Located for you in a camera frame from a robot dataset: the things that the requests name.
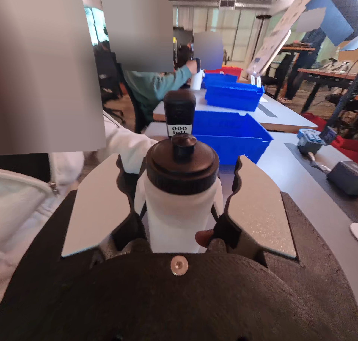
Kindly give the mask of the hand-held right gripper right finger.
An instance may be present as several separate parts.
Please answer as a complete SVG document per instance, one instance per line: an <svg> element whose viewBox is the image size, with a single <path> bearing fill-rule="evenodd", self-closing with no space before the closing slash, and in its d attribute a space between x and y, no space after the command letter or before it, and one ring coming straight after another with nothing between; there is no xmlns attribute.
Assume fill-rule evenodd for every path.
<svg viewBox="0 0 358 341"><path fill-rule="evenodd" d="M260 167L246 156L238 157L235 182L225 213L239 230L232 251L249 259L262 252L295 259L291 234L280 188Z"/></svg>

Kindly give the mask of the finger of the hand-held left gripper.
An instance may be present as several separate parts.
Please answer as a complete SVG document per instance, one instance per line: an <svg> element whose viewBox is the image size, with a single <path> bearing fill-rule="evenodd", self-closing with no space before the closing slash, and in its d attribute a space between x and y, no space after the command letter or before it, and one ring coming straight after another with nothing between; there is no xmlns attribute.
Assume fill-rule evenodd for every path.
<svg viewBox="0 0 358 341"><path fill-rule="evenodd" d="M213 185L215 188L215 194L213 199L213 204L211 208L211 214L215 221L219 219L219 217L224 212L224 202L223 202L223 192L222 192L222 185L221 180L217 179Z"/></svg>
<svg viewBox="0 0 358 341"><path fill-rule="evenodd" d="M135 199L134 199L134 210L138 214L140 219L143 219L147 212L146 207L146 192L145 192L145 181L147 176L140 176L137 181Z"/></svg>

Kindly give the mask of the white plastic bottle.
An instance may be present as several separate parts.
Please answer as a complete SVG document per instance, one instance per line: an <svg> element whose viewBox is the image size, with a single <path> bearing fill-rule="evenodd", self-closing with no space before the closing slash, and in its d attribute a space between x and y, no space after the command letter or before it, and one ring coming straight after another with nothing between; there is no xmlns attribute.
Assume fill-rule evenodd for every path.
<svg viewBox="0 0 358 341"><path fill-rule="evenodd" d="M147 177L146 207L153 253L199 253L195 234L208 224L215 194L213 185L199 194L173 195L156 188Z"/></svg>
<svg viewBox="0 0 358 341"><path fill-rule="evenodd" d="M204 78L204 70L200 69L199 72L192 75L190 80L190 89L193 91L200 91L202 88L203 78Z"/></svg>

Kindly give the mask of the black bottle lid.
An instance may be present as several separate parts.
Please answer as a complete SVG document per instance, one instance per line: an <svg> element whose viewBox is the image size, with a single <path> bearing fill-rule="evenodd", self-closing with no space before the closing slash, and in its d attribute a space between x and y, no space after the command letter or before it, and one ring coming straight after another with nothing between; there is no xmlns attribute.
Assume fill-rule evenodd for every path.
<svg viewBox="0 0 358 341"><path fill-rule="evenodd" d="M193 135L176 134L157 142L147 152L146 174L161 191L173 195L195 195L216 181L219 157Z"/></svg>

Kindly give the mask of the blue plastic bin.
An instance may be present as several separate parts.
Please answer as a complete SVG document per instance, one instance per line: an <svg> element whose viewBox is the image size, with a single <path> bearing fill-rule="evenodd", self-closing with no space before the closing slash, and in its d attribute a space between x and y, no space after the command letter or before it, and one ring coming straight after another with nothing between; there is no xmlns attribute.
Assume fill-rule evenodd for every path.
<svg viewBox="0 0 358 341"><path fill-rule="evenodd" d="M207 89L210 85L226 85L234 84L238 77L230 74L221 73L205 73L202 81L201 89Z"/></svg>
<svg viewBox="0 0 358 341"><path fill-rule="evenodd" d="M264 94L264 87L241 83L206 84L207 105L254 112Z"/></svg>
<svg viewBox="0 0 358 341"><path fill-rule="evenodd" d="M217 153L221 165L235 165L241 155L257 164L273 140L251 115L220 111L196 110L193 135Z"/></svg>

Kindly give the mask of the person's left forearm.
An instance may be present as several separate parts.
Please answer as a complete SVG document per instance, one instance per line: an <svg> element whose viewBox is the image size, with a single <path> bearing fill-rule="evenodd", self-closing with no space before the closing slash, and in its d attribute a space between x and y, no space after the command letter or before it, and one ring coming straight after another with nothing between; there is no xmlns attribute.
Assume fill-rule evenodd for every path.
<svg viewBox="0 0 358 341"><path fill-rule="evenodd" d="M96 152L102 163L112 154L120 155L124 171L139 174L142 161L148 150L157 143L144 134L137 134L120 125L106 112L103 112L106 146Z"/></svg>

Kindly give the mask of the red plastic bin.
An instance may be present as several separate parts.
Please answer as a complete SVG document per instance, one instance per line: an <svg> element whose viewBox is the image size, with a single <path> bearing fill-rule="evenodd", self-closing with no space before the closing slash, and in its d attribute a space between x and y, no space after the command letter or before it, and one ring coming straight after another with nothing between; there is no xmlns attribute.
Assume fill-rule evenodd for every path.
<svg viewBox="0 0 358 341"><path fill-rule="evenodd" d="M219 69L214 70L204 70L205 74L216 74L216 75L231 75L236 76L236 79L238 80L243 72L243 69L236 66L221 66Z"/></svg>

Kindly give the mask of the person's white jacket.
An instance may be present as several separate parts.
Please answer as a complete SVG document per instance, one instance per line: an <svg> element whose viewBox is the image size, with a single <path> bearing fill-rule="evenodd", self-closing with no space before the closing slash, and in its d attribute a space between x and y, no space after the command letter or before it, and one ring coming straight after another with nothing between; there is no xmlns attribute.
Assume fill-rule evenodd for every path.
<svg viewBox="0 0 358 341"><path fill-rule="evenodd" d="M22 257L78 183L83 152L1 155L0 299Z"/></svg>

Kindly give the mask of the black office chair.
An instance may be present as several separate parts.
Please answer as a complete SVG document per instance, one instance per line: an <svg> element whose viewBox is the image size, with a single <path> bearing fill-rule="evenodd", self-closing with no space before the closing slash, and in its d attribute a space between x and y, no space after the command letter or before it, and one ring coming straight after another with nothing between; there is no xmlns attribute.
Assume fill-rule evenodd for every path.
<svg viewBox="0 0 358 341"><path fill-rule="evenodd" d="M114 54L110 50L109 41L104 40L103 42L94 45L93 52L95 56L103 110L107 114L119 118L122 124L126 124L122 110L115 112L105 106L108 101L119 100L123 97L123 93L120 88L117 65L114 62Z"/></svg>

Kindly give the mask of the grey charger case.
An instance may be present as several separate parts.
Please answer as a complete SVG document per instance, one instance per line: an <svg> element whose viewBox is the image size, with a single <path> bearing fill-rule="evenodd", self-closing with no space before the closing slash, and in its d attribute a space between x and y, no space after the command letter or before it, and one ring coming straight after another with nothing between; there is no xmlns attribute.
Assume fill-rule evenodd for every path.
<svg viewBox="0 0 358 341"><path fill-rule="evenodd" d="M336 139L337 132L331 127L325 127L318 135L304 134L298 141L298 149L302 155L316 155L322 146L329 146Z"/></svg>

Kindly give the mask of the dark grey case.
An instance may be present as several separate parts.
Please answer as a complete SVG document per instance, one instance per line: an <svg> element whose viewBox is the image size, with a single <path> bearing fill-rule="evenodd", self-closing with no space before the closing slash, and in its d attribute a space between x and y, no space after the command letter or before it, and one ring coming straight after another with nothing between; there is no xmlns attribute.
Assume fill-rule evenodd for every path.
<svg viewBox="0 0 358 341"><path fill-rule="evenodd" d="M354 161L340 161L327 174L327 179L346 195L358 195L358 164Z"/></svg>

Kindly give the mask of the wooden instruction board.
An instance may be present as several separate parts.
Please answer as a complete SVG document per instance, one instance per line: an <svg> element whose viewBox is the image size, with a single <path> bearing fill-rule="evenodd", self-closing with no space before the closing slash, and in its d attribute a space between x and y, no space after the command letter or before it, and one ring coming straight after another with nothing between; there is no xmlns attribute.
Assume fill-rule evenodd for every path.
<svg viewBox="0 0 358 341"><path fill-rule="evenodd" d="M287 8L271 34L265 37L246 72L255 78L263 75L291 34L291 28L311 0L294 0Z"/></svg>

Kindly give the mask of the red bag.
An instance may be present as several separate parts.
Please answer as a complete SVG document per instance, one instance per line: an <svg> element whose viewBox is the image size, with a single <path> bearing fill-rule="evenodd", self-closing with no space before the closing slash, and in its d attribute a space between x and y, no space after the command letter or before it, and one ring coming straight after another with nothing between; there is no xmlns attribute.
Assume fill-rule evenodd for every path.
<svg viewBox="0 0 358 341"><path fill-rule="evenodd" d="M310 112L303 113L302 116L310 122L317 125L317 131L322 132L326 126L326 121ZM331 143L335 149L340 151L346 157L350 158L355 163L358 163L358 141L353 139L345 139L341 136Z"/></svg>

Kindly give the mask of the black light stand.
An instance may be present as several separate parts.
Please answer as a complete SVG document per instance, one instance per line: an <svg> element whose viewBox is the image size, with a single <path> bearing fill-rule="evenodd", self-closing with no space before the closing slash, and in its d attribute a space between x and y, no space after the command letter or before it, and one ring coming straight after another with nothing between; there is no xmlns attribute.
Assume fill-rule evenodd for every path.
<svg viewBox="0 0 358 341"><path fill-rule="evenodd" d="M356 94L357 94L357 88L358 88L358 74L356 74L353 82L350 84L348 91L341 96L338 105L336 106L333 114L327 121L326 126L333 128L336 124L339 115L341 112L345 109L346 105L351 102L351 100L354 100Z"/></svg>

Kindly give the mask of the LED light panel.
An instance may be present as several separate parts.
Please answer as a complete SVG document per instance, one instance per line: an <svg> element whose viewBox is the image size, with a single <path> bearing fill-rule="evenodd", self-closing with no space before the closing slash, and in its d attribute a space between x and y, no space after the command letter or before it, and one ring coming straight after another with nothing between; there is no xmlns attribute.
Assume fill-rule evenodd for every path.
<svg viewBox="0 0 358 341"><path fill-rule="evenodd" d="M334 46L358 35L358 0L311 0L306 11L325 8L320 25Z"/></svg>

